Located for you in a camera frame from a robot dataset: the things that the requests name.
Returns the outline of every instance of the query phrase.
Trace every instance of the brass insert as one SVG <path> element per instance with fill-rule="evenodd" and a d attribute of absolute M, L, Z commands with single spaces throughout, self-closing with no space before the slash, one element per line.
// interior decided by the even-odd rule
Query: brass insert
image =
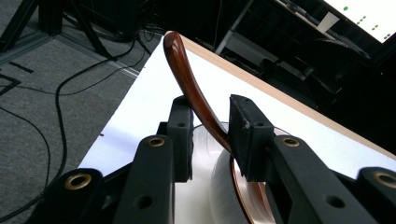
<path fill-rule="evenodd" d="M 159 137 L 153 137 L 148 140 L 149 147 L 160 147 L 164 143 L 165 143 L 165 140 L 163 140 L 163 138 L 159 138 Z"/>
<path fill-rule="evenodd" d="M 88 174 L 79 173 L 76 175 L 71 175 L 64 183 L 64 187 L 70 190 L 83 189 L 88 184 L 90 184 L 91 180 L 92 178 Z"/>
<path fill-rule="evenodd" d="M 297 147 L 300 145 L 300 142 L 297 141 L 296 139 L 290 138 L 290 137 L 285 137 L 282 139 L 283 144 L 285 144 L 288 147 Z"/>
<path fill-rule="evenodd" d="M 396 176 L 389 175 L 382 172 L 377 172 L 374 174 L 374 178 L 381 184 L 388 186 L 390 188 L 396 189 Z"/>

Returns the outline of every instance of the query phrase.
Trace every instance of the screw hole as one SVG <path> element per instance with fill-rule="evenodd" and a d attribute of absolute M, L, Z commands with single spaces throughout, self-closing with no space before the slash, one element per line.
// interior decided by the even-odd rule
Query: screw hole
<path fill-rule="evenodd" d="M 292 138 L 284 138 L 283 143 L 288 147 L 297 147 L 300 145 L 299 141 Z"/>
<path fill-rule="evenodd" d="M 256 122 L 256 123 L 254 124 L 254 126 L 256 126 L 256 127 L 262 127 L 262 126 L 264 126 L 264 124 L 261 123 L 261 122 Z"/>
<path fill-rule="evenodd" d="M 396 189 L 396 177 L 383 172 L 378 172 L 375 174 L 375 179 L 390 188 Z"/>
<path fill-rule="evenodd" d="M 389 183 L 389 184 L 396 184 L 396 179 L 393 176 L 390 175 L 380 175 L 378 177 L 380 180 Z"/>
<path fill-rule="evenodd" d="M 64 187 L 70 190 L 83 189 L 91 182 L 91 180 L 92 178 L 88 174 L 71 175 L 64 183 Z"/>
<path fill-rule="evenodd" d="M 326 202 L 336 208 L 342 208 L 345 206 L 345 203 L 343 200 L 341 200 L 340 198 L 338 198 L 337 196 L 334 195 L 328 195 L 326 197 Z"/>
<path fill-rule="evenodd" d="M 150 138 L 148 140 L 148 145 L 150 147 L 160 147 L 165 143 L 165 140 L 163 140 L 162 138 Z"/>
<path fill-rule="evenodd" d="M 134 208 L 143 210 L 152 205 L 152 199 L 149 196 L 142 196 L 134 200 Z"/>

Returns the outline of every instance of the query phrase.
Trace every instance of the computer monitor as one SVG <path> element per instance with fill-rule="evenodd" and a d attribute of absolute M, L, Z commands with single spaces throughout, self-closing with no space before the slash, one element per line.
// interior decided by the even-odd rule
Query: computer monitor
<path fill-rule="evenodd" d="M 323 0 L 380 43 L 396 32 L 393 0 Z"/>

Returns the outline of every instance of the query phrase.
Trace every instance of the black equipment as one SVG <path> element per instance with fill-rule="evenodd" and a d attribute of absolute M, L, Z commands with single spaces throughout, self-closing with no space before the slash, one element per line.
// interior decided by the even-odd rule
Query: black equipment
<path fill-rule="evenodd" d="M 91 22 L 99 22 L 99 25 L 112 32 L 130 37 L 136 37 L 143 26 L 139 18 L 141 2 L 138 0 L 23 0 L 0 37 L 0 53 L 14 47 L 37 8 L 39 29 L 42 33 L 48 36 L 61 34 L 64 13 L 71 13 L 94 50 L 107 58 L 112 56 L 93 30 Z"/>
<path fill-rule="evenodd" d="M 247 181 L 265 181 L 276 223 L 393 223 L 396 173 L 360 170 L 357 180 L 330 170 L 304 142 L 274 135 L 248 98 L 232 95 L 231 149 Z M 101 177 L 77 169 L 49 187 L 32 223 L 173 223 L 175 182 L 191 178 L 192 112 L 176 98 L 168 122 L 143 139 L 134 161 Z"/>

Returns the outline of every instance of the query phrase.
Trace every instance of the white tabletop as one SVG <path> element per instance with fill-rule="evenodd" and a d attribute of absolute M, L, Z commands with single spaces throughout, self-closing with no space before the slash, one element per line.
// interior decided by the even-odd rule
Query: white tabletop
<path fill-rule="evenodd" d="M 276 127 L 304 139 L 334 171 L 350 177 L 356 177 L 359 169 L 366 166 L 381 166 L 396 171 L 394 156 L 382 148 L 364 139 L 362 143 L 358 142 L 361 140 L 359 136 L 356 137 L 358 141 L 350 139 L 350 136 L 355 136 L 354 133 L 322 118 L 272 87 L 259 83 L 254 77 L 248 77 L 249 84 L 230 74 L 229 68 L 234 68 L 233 65 L 222 63 L 220 68 L 189 51 L 187 46 L 186 49 L 195 78 L 220 121 L 228 122 L 230 95 L 242 95 L 253 100 Z M 161 42 L 103 129 L 104 136 L 98 136 L 80 168 L 95 168 L 108 175 L 131 162 L 139 141 L 155 134 L 159 123 L 168 120 L 172 102 L 181 94 Z M 279 99 L 287 99 L 291 103 L 285 104 Z M 195 118 L 194 125 L 200 123 Z"/>

